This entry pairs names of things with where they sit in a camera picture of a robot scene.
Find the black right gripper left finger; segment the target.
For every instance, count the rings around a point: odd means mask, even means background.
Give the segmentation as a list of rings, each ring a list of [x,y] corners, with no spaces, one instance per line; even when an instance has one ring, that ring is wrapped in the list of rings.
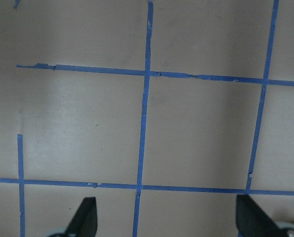
[[[85,197],[64,232],[65,237],[95,237],[98,228],[95,197]]]

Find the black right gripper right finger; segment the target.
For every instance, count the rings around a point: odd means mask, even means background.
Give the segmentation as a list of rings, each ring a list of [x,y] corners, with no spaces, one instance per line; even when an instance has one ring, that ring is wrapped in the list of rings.
[[[236,227],[243,237],[288,237],[249,195],[236,197]]]

